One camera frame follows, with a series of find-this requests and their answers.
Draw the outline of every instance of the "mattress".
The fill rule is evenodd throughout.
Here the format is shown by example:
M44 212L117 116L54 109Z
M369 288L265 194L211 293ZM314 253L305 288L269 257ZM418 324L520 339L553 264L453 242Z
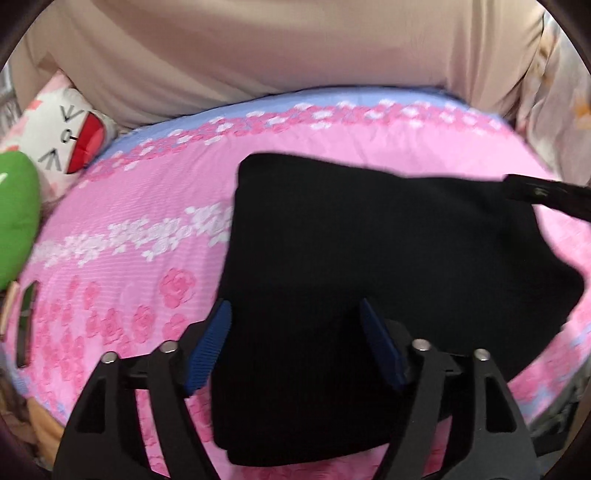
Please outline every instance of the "mattress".
M102 353L151 352L206 317L229 240L236 171L241 160L258 151L405 176L551 178L502 120L430 90L307 90L137 129L88 168L48 220L22 274L25 285L41 283L30 366L17 371L11 360L14 316L5 345L22 394L65 424ZM548 244L587 281L589 227L545 207L535 211ZM553 402L589 356L590 313L586 290L563 330L511 380L527 422ZM137 392L137 399L152 468L166 473L147 392ZM312 472L370 478L385 451L378 447L269 469L231 465L213 443L209 389L187 399L187 405L222 480ZM440 464L445 437L443 423L430 471Z

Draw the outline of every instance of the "green plush toy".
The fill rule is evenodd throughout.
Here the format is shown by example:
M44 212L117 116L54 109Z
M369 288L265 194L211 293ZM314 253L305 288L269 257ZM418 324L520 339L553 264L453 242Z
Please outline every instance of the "green plush toy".
M37 169L21 152L0 154L0 290L18 277L41 215Z

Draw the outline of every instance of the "beige shirt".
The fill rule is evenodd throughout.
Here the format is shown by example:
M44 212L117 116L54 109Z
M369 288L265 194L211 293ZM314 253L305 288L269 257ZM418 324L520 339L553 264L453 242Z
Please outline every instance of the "beige shirt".
M11 60L21 106L57 67L125 127L328 85L442 86L518 99L535 0L56 0Z

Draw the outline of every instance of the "black cloth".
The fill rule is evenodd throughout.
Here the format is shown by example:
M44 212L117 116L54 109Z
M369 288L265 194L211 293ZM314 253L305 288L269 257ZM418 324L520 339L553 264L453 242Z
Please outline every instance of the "black cloth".
M215 442L252 466L388 442L397 396L365 340L364 297L441 350L488 349L510 379L583 289L499 182L252 155L218 292L233 325L212 376Z

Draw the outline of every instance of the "white plush toy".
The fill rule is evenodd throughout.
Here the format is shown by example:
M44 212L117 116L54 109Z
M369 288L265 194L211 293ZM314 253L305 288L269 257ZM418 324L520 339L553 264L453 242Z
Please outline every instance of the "white plush toy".
M66 75L57 72L0 142L0 153L18 150L31 159L47 206L67 193L115 137L114 121L94 111Z

